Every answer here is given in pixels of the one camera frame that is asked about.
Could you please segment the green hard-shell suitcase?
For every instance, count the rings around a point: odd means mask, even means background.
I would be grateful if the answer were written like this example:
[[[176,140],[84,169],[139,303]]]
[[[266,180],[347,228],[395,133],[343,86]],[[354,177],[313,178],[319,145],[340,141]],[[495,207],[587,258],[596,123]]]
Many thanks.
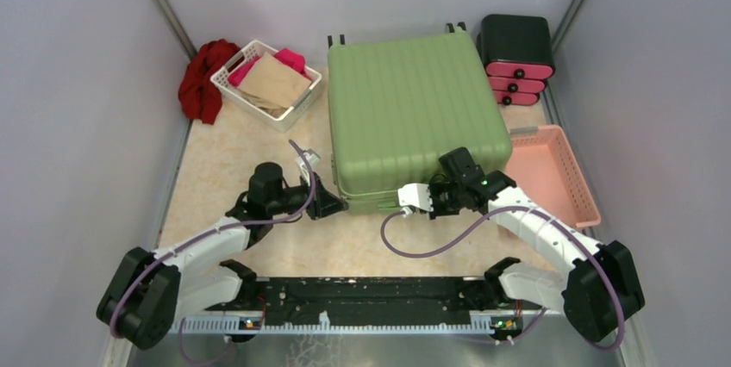
[[[334,183],[354,215],[391,213],[405,184],[441,173],[466,148],[485,171],[513,146],[463,23],[441,34],[335,44],[328,50]]]

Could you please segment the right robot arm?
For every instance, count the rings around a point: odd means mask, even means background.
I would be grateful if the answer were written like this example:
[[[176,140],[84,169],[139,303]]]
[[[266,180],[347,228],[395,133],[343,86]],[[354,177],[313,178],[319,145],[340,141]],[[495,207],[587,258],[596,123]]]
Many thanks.
[[[463,209],[479,212],[532,246],[548,263],[543,270],[507,257],[484,274],[485,296],[495,308],[527,301],[561,312],[593,345],[615,333],[618,347],[627,320],[645,306],[634,259],[623,243],[604,244],[568,227],[534,202],[501,171],[486,173],[459,147],[442,155],[446,181],[429,186],[432,219]]]

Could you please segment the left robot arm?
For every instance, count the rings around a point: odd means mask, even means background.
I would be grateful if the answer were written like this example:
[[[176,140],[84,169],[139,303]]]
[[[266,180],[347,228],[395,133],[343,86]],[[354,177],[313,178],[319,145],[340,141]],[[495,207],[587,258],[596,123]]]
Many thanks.
[[[211,227],[167,248],[129,250],[97,305],[97,319],[114,337],[147,350],[188,315],[225,302],[251,308],[259,297],[255,275],[232,256],[256,245],[277,224],[302,215],[316,221],[349,208],[311,166],[300,168],[300,184],[290,186],[279,164],[259,164],[247,190]]]

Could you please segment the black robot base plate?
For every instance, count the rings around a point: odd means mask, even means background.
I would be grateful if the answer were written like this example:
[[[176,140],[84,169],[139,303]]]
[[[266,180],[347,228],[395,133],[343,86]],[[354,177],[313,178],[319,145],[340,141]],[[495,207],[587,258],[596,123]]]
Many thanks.
[[[499,298],[482,277],[270,277],[246,282],[214,311],[260,311],[271,327],[467,325],[471,314],[519,320],[536,306]]]

